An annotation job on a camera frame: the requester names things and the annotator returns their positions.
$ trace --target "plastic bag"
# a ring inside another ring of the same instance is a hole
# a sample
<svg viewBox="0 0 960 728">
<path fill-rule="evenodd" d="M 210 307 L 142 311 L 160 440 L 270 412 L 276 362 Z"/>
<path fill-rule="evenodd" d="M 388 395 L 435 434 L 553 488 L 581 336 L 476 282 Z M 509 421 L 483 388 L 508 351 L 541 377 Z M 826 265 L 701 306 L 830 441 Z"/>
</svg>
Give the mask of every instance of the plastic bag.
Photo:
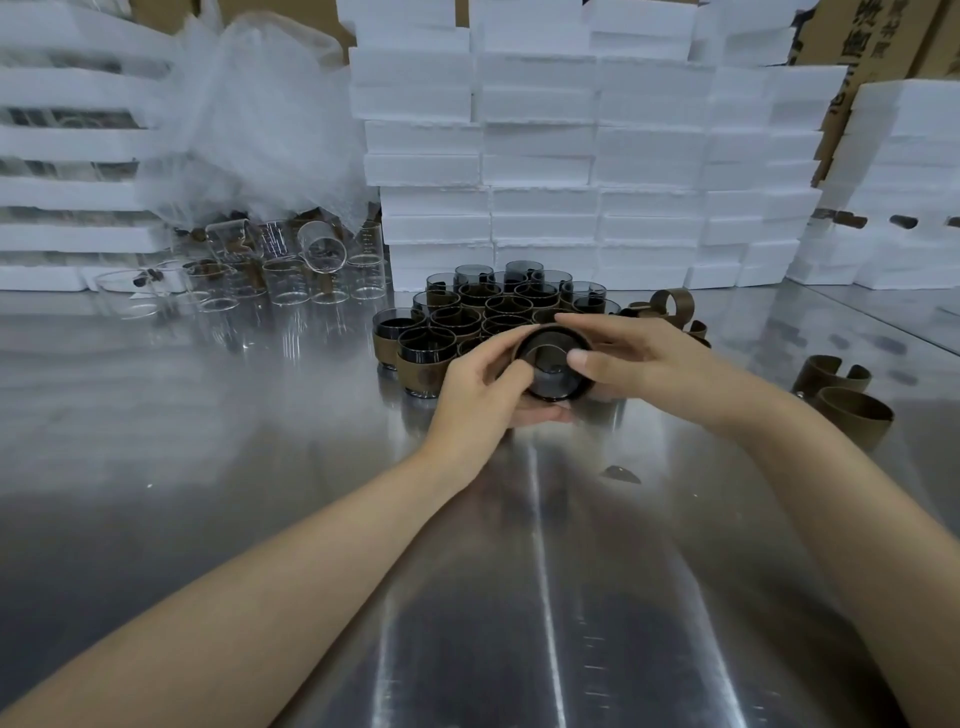
<svg viewBox="0 0 960 728">
<path fill-rule="evenodd" d="M 340 44 L 270 12 L 221 25 L 215 3 L 187 18 L 178 59 L 138 113 L 166 151 L 140 164 L 140 201 L 187 229 L 233 210 L 275 220 L 316 206 L 359 229 L 372 191 Z"/>
</svg>

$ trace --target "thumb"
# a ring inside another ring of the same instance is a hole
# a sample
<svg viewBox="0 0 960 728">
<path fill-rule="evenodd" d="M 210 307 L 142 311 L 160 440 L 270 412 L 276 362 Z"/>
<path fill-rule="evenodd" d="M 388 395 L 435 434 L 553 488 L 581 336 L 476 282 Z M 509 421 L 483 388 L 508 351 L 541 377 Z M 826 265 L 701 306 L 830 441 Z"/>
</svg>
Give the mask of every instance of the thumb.
<svg viewBox="0 0 960 728">
<path fill-rule="evenodd" d="M 617 387 L 636 388 L 642 365 L 633 361 L 624 361 L 601 352 L 587 352 L 574 349 L 566 356 L 570 369 L 601 384 L 614 384 Z"/>
</svg>

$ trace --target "stainless steel table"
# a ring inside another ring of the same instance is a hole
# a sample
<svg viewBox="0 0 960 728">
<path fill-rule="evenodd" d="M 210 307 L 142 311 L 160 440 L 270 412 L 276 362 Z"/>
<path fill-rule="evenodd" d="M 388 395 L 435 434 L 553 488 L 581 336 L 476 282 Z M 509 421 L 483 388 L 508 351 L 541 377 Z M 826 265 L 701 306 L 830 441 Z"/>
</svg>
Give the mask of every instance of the stainless steel table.
<svg viewBox="0 0 960 728">
<path fill-rule="evenodd" d="M 812 353 L 872 369 L 898 415 L 877 461 L 960 530 L 960 359 L 794 284 L 696 299 L 780 385 Z M 201 346 L 83 295 L 0 299 L 0 705 L 417 445 L 431 408 L 377 372 L 375 308 Z M 902 725 L 739 452 L 641 402 L 577 414 L 508 437 L 277 724 Z"/>
</svg>

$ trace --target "hand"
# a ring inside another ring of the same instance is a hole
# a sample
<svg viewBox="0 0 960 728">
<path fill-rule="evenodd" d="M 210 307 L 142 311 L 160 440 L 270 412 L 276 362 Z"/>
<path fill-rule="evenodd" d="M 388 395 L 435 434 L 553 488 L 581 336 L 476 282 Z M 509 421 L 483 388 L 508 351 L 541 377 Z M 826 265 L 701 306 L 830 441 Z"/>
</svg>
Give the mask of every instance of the hand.
<svg viewBox="0 0 960 728">
<path fill-rule="evenodd" d="M 497 334 L 454 359 L 446 370 L 437 411 L 420 452 L 444 463 L 458 490 L 480 473 L 509 427 L 572 422 L 568 409 L 523 396 L 534 380 L 533 367 L 525 361 L 507 366 L 514 347 L 534 328 Z"/>
<path fill-rule="evenodd" d="M 594 342 L 596 351 L 575 350 L 566 361 L 599 394 L 646 400 L 716 434 L 736 436 L 771 400 L 790 399 L 663 319 L 565 313 L 557 323 Z"/>
</svg>

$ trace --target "transparent glass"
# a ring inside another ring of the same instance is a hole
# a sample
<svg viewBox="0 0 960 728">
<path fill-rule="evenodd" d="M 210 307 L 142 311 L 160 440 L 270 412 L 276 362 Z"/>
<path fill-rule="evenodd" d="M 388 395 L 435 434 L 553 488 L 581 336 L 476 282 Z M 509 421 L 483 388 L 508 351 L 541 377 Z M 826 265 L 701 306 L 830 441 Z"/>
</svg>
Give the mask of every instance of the transparent glass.
<svg viewBox="0 0 960 728">
<path fill-rule="evenodd" d="M 306 264 L 298 257 L 268 260 L 263 264 L 263 279 L 274 305 L 297 305 L 310 300 Z"/>
</svg>

